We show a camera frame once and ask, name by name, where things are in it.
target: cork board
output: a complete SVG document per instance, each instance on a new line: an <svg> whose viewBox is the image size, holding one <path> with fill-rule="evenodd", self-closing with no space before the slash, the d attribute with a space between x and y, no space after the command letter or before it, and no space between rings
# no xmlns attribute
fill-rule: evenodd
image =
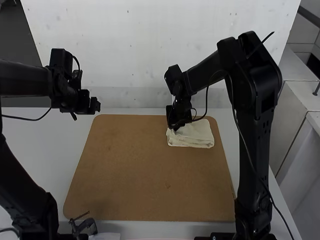
<svg viewBox="0 0 320 240"><path fill-rule="evenodd" d="M96 220L233 222L234 191L218 125L210 149L167 144L166 116L99 115L63 213Z"/></svg>

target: white cloth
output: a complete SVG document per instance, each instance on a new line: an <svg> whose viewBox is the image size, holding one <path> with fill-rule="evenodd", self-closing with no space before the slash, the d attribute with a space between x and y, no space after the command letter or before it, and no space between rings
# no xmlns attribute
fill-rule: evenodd
<svg viewBox="0 0 320 240"><path fill-rule="evenodd" d="M187 123L177 131L168 128L166 138L168 145L172 147L209 149L215 145L215 139L207 119Z"/></svg>

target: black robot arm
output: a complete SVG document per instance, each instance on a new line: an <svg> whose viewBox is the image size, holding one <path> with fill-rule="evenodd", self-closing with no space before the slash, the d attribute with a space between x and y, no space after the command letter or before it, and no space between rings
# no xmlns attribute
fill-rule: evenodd
<svg viewBox="0 0 320 240"><path fill-rule="evenodd" d="M166 107L171 129L193 121L192 95L225 79L232 109L236 111L235 120L243 136L239 136L240 176L234 209L235 239L274 238L269 234L272 219L269 146L282 76L258 36L251 31L238 39L221 40L217 43L217 51L198 65L185 72L178 65L171 66L164 79L175 96L172 106Z"/></svg>
<svg viewBox="0 0 320 240"><path fill-rule="evenodd" d="M78 70L73 71L74 59ZM97 98L90 97L88 90L81 89L81 79L82 70L78 60L64 49L52 49L50 63L46 67L0 60L0 96L49 96L52 108L70 113L74 120L77 119L75 114L94 115L100 112ZM2 129L0 117L0 205L9 213L12 225L19 231L21 239L88 239L87 234L79 234L83 226L73 231L73 234L58 234L56 200L24 170L7 145Z"/></svg>

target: wall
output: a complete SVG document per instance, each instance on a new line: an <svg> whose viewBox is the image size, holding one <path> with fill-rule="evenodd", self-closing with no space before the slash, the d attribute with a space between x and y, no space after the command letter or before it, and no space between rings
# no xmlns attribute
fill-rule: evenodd
<svg viewBox="0 0 320 240"><path fill-rule="evenodd" d="M319 34L319 28L300 14L296 14L287 44L306 64Z"/></svg>
<svg viewBox="0 0 320 240"><path fill-rule="evenodd" d="M320 1L301 0L300 5L320 18ZM319 28L297 14L294 20L288 45L296 55L306 64L310 53L320 59Z"/></svg>
<svg viewBox="0 0 320 240"><path fill-rule="evenodd" d="M80 61L84 86L108 88L123 98L126 92L131 96L132 87L159 88L149 90L151 95L168 93L163 76L169 66L179 64L187 70L214 52L219 40L250 30L261 39L275 31L265 45L279 63L300 0L22 3L43 65L51 48L65 48ZM225 85L218 83L215 88L225 89ZM132 93L129 99L137 101L143 94ZM105 102L110 103L111 97L122 100L108 95Z"/></svg>

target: white wall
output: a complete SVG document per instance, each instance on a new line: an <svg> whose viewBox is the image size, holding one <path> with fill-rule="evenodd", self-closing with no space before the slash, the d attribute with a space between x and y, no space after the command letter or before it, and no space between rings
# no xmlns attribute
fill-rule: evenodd
<svg viewBox="0 0 320 240"><path fill-rule="evenodd" d="M279 63L300 0L22 0L43 65L51 48L80 61L83 85L158 87L168 66L184 71L219 40L254 30Z"/></svg>

